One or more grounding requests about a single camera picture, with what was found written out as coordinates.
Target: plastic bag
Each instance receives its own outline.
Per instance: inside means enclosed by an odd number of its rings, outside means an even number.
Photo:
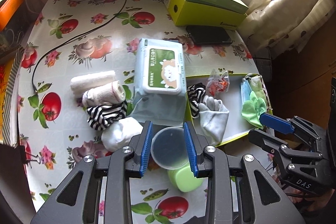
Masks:
[[[206,85],[206,91],[212,97],[219,92],[227,92],[229,89],[230,80],[229,74],[226,70],[222,75],[217,74],[217,71],[213,69],[211,71],[211,75],[208,78],[208,82]]]

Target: green label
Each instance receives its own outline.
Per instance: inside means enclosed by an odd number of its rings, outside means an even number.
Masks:
[[[177,88],[179,71],[175,54],[171,50],[150,49],[148,66],[148,86],[151,88]]]

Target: qr code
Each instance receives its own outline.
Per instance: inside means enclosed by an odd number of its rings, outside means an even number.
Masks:
[[[166,7],[168,8],[169,7],[169,4],[170,4],[170,0],[164,0],[163,3],[166,5]]]

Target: black and white striped fabric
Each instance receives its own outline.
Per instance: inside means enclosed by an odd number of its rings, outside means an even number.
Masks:
[[[202,102],[205,96],[205,85],[198,83],[187,88],[188,99],[190,103],[191,115],[197,118],[199,115],[198,104]]]
[[[86,109],[88,123],[95,130],[104,130],[110,126],[113,121],[118,121],[126,117],[127,103],[122,102],[115,106],[95,106]]]

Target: table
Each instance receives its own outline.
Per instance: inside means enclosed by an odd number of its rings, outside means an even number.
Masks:
[[[21,64],[18,120],[21,143],[26,146],[27,158],[37,159],[26,169],[36,210],[83,156],[93,154],[102,157],[108,154],[99,132],[89,127],[86,113],[73,97],[69,86],[72,77],[115,70],[117,80],[132,93],[135,55],[142,37],[182,43],[187,76],[208,75],[213,68],[232,70],[234,73],[258,73],[237,32],[228,31],[233,40],[229,47],[195,46],[184,27],[174,26],[163,0],[127,0],[123,12],[107,26],[44,57],[36,69],[34,84],[40,90],[38,97],[34,96],[32,70],[40,57],[71,37],[103,24],[120,10],[123,2],[48,0],[35,22]],[[90,55],[80,51],[88,44],[96,47]],[[48,121],[40,117],[39,109],[49,113]],[[232,154],[242,153],[239,149]],[[252,149],[267,167],[267,153],[254,146]],[[189,209],[183,218],[174,219],[174,223],[184,223],[193,216],[204,216],[206,181],[194,192],[182,195],[172,188],[165,170],[157,169],[154,163],[150,164],[149,170],[144,179],[131,181],[132,204],[139,203],[151,189],[169,189],[161,199],[152,201],[153,208],[159,200],[183,196],[189,202]],[[102,208],[103,205],[100,206],[100,221],[103,218]],[[145,221],[144,215],[133,214],[133,218],[134,223]]]

